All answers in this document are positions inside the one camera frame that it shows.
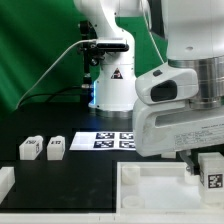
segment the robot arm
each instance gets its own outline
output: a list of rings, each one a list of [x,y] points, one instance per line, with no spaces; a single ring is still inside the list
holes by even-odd
[[[100,74],[94,83],[94,99],[89,104],[90,110],[105,117],[131,117],[137,99],[134,74],[135,42],[130,33],[117,26],[115,18],[142,16],[143,7],[144,11],[149,11],[148,2],[74,0],[74,3],[96,31],[95,47],[109,52],[100,60]]]

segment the black tabletop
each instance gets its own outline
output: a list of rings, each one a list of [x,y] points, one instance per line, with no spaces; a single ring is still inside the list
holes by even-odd
[[[13,166],[16,183],[0,212],[116,212],[118,161],[161,161],[135,151],[70,151],[77,131],[132,131],[131,119],[91,115],[79,103],[33,103],[13,112],[0,125],[0,168]],[[44,149],[35,161],[19,160],[19,145],[41,135]],[[48,161],[46,145],[66,139],[62,161]]]

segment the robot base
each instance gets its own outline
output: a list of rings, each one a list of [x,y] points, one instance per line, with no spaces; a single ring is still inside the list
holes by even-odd
[[[91,114],[95,114],[101,117],[106,118],[132,118],[133,110],[128,111],[109,111],[109,110],[101,110],[93,105],[91,103],[89,104],[89,111]]]

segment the green backdrop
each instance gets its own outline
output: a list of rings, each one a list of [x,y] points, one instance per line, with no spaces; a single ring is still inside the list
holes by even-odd
[[[73,0],[0,0],[0,120],[58,56],[81,39],[80,20],[85,17]],[[135,37],[136,76],[160,65],[143,18],[118,18],[117,23]],[[156,42],[165,58],[167,43]],[[92,75],[97,77],[97,69]],[[80,85],[82,76],[82,56],[74,49],[31,94]]]

